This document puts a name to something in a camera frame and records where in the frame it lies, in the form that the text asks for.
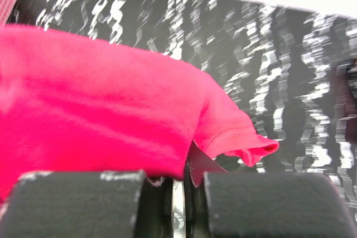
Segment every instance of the red fabric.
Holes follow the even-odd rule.
[[[0,30],[0,196],[29,171],[181,179],[192,139],[253,166],[278,143],[219,85],[158,53],[29,26]]]

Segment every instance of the dark red object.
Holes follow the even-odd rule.
[[[278,142],[206,73],[158,53],[29,26],[0,30],[0,196],[29,171],[182,179],[192,140],[248,166]]]

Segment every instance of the shirt sleeve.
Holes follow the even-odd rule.
[[[274,153],[279,143],[257,134],[249,116],[208,74],[204,77],[207,99],[194,136],[200,149],[211,158],[223,153],[241,157],[250,167]]]

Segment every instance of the black and white patterned surface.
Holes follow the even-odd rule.
[[[11,20],[162,52],[208,72],[261,135],[281,144],[253,169],[236,158],[220,164],[324,173],[355,214],[356,146],[336,131],[331,68],[357,55],[356,20],[238,0],[19,0]]]

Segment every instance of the pink fabric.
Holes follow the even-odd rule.
[[[190,64],[29,26],[0,30],[0,196],[29,171],[182,179],[191,141],[253,166],[278,143]]]

